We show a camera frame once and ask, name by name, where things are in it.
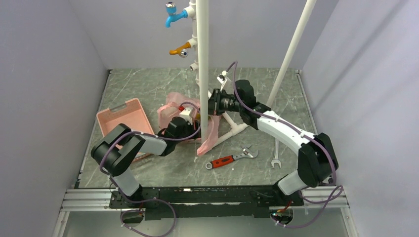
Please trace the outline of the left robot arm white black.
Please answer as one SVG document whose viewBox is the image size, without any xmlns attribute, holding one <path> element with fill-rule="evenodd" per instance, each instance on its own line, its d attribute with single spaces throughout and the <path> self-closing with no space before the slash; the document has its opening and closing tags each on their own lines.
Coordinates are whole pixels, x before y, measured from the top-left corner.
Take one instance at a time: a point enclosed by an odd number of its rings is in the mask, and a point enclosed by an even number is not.
<svg viewBox="0 0 419 237">
<path fill-rule="evenodd" d="M 120 123 L 93 146 L 90 156 L 97 162 L 100 171 L 116 185 L 123 195 L 123 202 L 129 207 L 136 207 L 144 200 L 143 188 L 130 169 L 137 154 L 167 156 L 178 143 L 199 138 L 200 130 L 199 121 L 189 122 L 182 117 L 173 117 L 157 135 L 133 131 Z"/>
</svg>

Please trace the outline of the pink plastic bag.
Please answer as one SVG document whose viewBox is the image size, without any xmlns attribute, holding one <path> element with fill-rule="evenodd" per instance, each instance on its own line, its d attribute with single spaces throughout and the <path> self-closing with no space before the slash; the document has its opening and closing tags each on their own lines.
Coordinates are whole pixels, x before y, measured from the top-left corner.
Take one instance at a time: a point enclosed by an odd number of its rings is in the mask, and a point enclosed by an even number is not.
<svg viewBox="0 0 419 237">
<path fill-rule="evenodd" d="M 180 114 L 179 106 L 183 102 L 190 102 L 200 107 L 198 98 L 190 98 L 178 92 L 170 92 L 166 97 L 166 104 L 158 109 L 159 128 L 167 128 L 172 118 Z M 197 155 L 201 156 L 210 151 L 218 141 L 218 128 L 220 124 L 220 116 L 209 115 L 208 134 L 205 142 L 197 149 Z"/>
</svg>

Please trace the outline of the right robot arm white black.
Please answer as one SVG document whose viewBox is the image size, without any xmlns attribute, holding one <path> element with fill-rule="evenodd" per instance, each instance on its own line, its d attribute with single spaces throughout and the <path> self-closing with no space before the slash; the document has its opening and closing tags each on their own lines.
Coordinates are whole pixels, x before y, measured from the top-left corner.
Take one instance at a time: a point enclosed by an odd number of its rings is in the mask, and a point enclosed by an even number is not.
<svg viewBox="0 0 419 237">
<path fill-rule="evenodd" d="M 275 203 L 284 205 L 293 193 L 306 187 L 315 188 L 328 177 L 336 181 L 338 161 L 327 134 L 307 132 L 281 118 L 270 107 L 256 100 L 248 80 L 236 81 L 233 89 L 232 94 L 214 89 L 208 100 L 208 113 L 238 112 L 245 124 L 274 137 L 297 155 L 296 170 L 273 186 Z"/>
</svg>

